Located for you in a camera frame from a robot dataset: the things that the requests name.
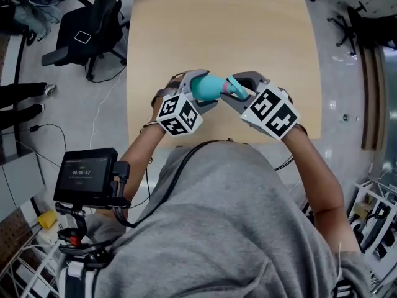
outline gray t-shirt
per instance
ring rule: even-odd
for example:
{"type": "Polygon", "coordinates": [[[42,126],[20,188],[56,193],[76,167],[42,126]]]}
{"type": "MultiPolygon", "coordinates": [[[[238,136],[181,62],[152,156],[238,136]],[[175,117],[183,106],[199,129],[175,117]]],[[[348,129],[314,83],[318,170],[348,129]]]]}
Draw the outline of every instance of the gray t-shirt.
{"type": "MultiPolygon", "coordinates": [[[[187,153],[176,148],[141,217],[158,204],[187,153]]],[[[186,164],[169,197],[137,228],[87,218],[96,242],[122,235],[96,298],[330,297],[337,260],[269,162],[249,145],[211,143],[186,164]]],[[[369,297],[359,253],[341,253],[358,297],[369,297]]]]}

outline gray floor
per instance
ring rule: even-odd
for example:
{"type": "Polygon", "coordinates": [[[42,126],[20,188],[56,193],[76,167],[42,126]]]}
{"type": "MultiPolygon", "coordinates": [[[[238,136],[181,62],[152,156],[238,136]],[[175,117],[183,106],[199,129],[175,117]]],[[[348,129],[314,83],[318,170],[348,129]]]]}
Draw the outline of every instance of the gray floor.
{"type": "MultiPolygon", "coordinates": [[[[130,18],[133,0],[122,0],[122,13],[130,18]]],[[[68,12],[80,6],[75,0],[62,2],[62,12],[68,12]]],[[[326,21],[332,15],[324,0],[308,2],[321,68],[321,89],[323,101],[323,123],[321,139],[314,144],[340,181],[346,204],[352,199],[353,183],[368,173],[372,154],[360,149],[364,119],[364,89],[361,65],[357,57],[349,55],[346,46],[337,48],[340,31],[326,21]],[[350,115],[350,121],[342,121],[343,114],[350,115]]],[[[20,82],[46,81],[58,85],[56,94],[44,99],[46,111],[31,120],[26,127],[36,124],[54,123],[62,127],[66,135],[68,150],[89,148],[92,133],[92,121],[97,114],[98,105],[106,97],[108,90],[118,81],[93,84],[86,81],[84,69],[78,65],[62,67],[42,67],[42,55],[55,49],[59,25],[54,25],[52,32],[42,43],[34,43],[25,48],[20,71],[20,82]]],[[[127,46],[123,40],[118,48],[126,53],[127,46]]],[[[94,80],[106,79],[121,69],[119,61],[113,55],[106,55],[95,68],[94,80]]],[[[109,98],[101,105],[95,123],[92,140],[93,148],[114,147],[121,155],[128,145],[127,108],[126,108],[126,72],[121,75],[119,84],[112,90],[109,98]]],[[[27,105],[38,99],[29,99],[21,105],[27,105]]],[[[60,163],[64,153],[61,133],[54,127],[40,129],[33,134],[25,133],[24,143],[56,163],[60,163]]],[[[257,145],[256,148],[274,165],[278,166],[289,157],[289,152],[282,143],[257,145]]],[[[159,148],[149,165],[149,185],[154,188],[159,171],[170,149],[159,148]]],[[[47,191],[40,198],[53,207],[53,191],[57,178],[56,167],[40,160],[47,191]]],[[[303,187],[297,169],[292,163],[278,172],[287,188],[291,189],[294,199],[303,202],[303,187]]],[[[141,184],[133,204],[147,196],[146,181],[141,184]]],[[[143,210],[144,205],[130,211],[129,218],[134,220],[143,210]]]]}

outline black pants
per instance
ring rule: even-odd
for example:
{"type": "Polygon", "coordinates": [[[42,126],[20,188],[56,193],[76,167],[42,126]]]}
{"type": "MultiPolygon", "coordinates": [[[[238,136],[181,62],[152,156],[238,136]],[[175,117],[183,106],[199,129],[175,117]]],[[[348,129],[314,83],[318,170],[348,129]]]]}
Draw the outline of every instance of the black pants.
{"type": "MultiPolygon", "coordinates": [[[[0,108],[11,106],[29,97],[41,96],[46,85],[47,83],[30,83],[0,86],[0,108]]],[[[41,112],[42,106],[39,104],[20,111],[0,111],[0,130],[33,119],[41,112]]]]}

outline smartphone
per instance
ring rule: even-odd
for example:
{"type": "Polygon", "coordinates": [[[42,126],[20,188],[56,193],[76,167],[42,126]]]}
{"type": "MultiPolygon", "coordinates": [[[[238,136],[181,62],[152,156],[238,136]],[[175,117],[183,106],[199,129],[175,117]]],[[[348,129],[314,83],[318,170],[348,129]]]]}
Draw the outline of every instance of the smartphone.
{"type": "Polygon", "coordinates": [[[76,36],[74,37],[74,39],[76,41],[79,41],[79,42],[83,43],[83,44],[87,44],[88,41],[90,41],[90,39],[91,39],[91,35],[88,34],[88,33],[83,32],[83,31],[79,31],[76,34],[76,36]]]}

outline person's leg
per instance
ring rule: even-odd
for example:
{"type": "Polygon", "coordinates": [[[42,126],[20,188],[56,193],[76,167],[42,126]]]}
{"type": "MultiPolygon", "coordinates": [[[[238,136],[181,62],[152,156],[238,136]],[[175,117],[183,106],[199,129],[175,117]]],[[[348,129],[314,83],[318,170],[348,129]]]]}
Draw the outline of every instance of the person's leg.
{"type": "Polygon", "coordinates": [[[50,6],[50,7],[36,7],[39,12],[42,12],[47,21],[49,21],[51,24],[57,24],[61,22],[62,15],[61,11],[55,7],[55,6],[50,6]]]}
{"type": "Polygon", "coordinates": [[[44,94],[51,96],[55,88],[56,85],[45,82],[0,86],[0,108],[11,106],[30,97],[44,94]]]}
{"type": "Polygon", "coordinates": [[[0,111],[0,130],[33,119],[39,113],[43,112],[44,108],[44,105],[34,104],[20,111],[0,111]]]}
{"type": "Polygon", "coordinates": [[[29,5],[19,5],[15,8],[14,20],[27,25],[31,30],[36,32],[37,40],[42,40],[46,34],[45,26],[33,15],[32,8],[29,5]]]}

